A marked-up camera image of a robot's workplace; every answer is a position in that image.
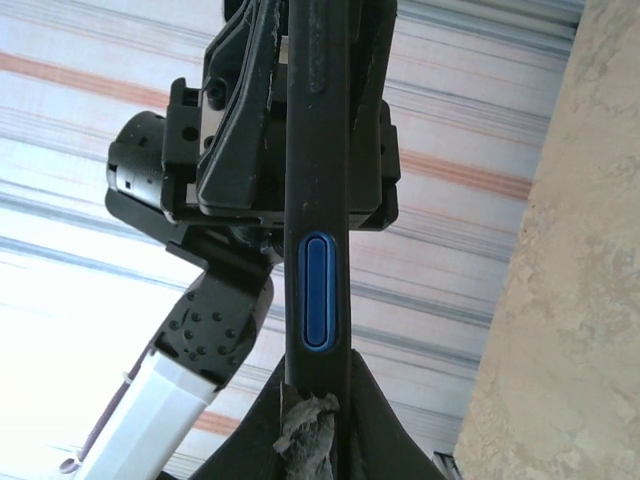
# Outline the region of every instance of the blue release button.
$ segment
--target blue release button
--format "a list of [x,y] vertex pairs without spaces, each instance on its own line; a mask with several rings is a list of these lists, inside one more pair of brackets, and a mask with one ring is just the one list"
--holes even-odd
[[306,340],[312,347],[327,341],[327,244],[321,238],[307,242]]
[[302,340],[311,351],[326,351],[333,346],[336,335],[333,239],[321,232],[313,233],[301,242],[299,255]]

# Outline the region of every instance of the textured stucco wall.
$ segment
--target textured stucco wall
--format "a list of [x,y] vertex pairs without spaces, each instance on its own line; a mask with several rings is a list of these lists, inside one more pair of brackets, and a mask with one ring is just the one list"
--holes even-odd
[[587,3],[456,458],[640,479],[640,2]]

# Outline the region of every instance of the white plastic bar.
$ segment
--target white plastic bar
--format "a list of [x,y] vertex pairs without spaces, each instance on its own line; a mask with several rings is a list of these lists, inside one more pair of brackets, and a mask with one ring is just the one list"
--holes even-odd
[[171,358],[149,354],[74,480],[155,480],[215,388]]

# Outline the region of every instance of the black handle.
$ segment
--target black handle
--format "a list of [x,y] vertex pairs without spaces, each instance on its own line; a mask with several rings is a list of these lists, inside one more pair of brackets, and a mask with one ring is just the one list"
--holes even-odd
[[290,3],[287,78],[286,382],[338,398],[339,478],[350,428],[349,8]]

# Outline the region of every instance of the gray fabric scrap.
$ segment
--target gray fabric scrap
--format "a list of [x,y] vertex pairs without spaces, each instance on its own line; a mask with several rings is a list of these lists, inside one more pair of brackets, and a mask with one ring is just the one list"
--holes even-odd
[[285,415],[282,436],[273,448],[287,461],[287,480],[333,480],[329,455],[335,419],[335,395],[311,397]]

